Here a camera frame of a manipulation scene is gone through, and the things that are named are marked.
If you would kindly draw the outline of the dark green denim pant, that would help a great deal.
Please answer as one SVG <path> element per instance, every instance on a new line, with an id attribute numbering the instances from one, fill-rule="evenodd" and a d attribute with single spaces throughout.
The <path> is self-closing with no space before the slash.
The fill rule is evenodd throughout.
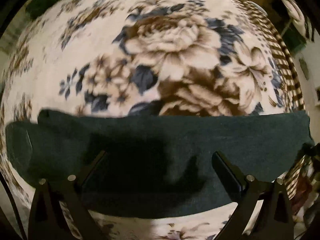
<path id="1" fill-rule="evenodd" d="M 102 160 L 80 185 L 92 211 L 118 217 L 192 215 L 229 204 L 212 168 L 221 151 L 245 174 L 273 181 L 312 145 L 302 111 L 252 116 L 76 117 L 43 110 L 7 124 L 7 156 L 30 186 L 61 181 Z"/>

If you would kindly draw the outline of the floral cream fleece blanket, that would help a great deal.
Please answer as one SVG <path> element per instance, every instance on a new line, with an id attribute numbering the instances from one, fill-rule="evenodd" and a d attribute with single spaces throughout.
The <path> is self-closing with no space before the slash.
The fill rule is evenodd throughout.
<path id="1" fill-rule="evenodd" d="M 286 44 L 248 0 L 61 0 L 21 33 L 1 83 L 1 180 L 29 216 L 39 183 L 13 168 L 5 128 L 36 123 L 43 110 L 113 119 L 306 113 Z M 273 180 L 286 187 L 293 239 L 319 239 L 318 173 L 313 142 Z M 106 239 L 216 239 L 237 205 L 165 218 L 86 208 Z"/>

